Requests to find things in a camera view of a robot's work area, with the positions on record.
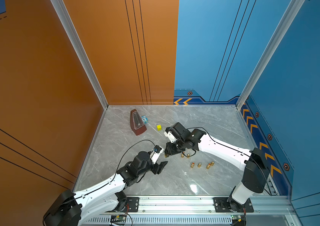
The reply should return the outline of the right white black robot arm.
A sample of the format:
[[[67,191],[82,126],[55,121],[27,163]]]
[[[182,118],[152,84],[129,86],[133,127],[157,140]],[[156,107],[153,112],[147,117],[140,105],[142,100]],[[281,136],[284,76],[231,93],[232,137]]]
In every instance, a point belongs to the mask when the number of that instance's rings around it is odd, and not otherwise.
[[[253,194],[263,193],[270,174],[266,158],[258,148],[244,149],[217,140],[207,132],[175,127],[166,128],[164,135],[169,139],[165,155],[183,153],[186,149],[204,152],[221,158],[243,172],[241,182],[234,187],[227,199],[229,210],[244,212],[246,202]]]

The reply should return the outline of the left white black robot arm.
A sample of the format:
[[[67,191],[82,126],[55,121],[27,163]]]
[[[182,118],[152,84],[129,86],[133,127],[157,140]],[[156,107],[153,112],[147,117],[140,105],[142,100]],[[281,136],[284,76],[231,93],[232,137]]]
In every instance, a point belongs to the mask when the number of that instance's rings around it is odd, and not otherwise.
[[[45,226],[81,226],[88,220],[109,212],[126,210],[124,189],[138,183],[148,172],[160,174],[167,162],[157,163],[163,153],[160,146],[141,151],[134,160],[119,168],[110,178],[82,191],[62,192],[44,214]]]

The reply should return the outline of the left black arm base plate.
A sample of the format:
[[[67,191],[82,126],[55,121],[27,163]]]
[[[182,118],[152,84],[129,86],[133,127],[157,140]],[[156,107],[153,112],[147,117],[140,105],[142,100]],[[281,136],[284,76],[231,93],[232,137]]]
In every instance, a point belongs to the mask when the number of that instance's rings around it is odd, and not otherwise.
[[[138,212],[139,197],[127,197],[119,201],[114,209],[115,212],[133,213]]]

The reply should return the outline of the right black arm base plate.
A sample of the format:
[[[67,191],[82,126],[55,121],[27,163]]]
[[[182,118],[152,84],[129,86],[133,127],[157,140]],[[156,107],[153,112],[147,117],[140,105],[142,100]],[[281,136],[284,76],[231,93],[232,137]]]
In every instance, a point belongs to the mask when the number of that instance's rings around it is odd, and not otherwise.
[[[251,200],[248,198],[244,204],[239,204],[230,197],[215,197],[213,198],[215,211],[220,212],[234,212],[234,213],[253,213],[254,208]]]

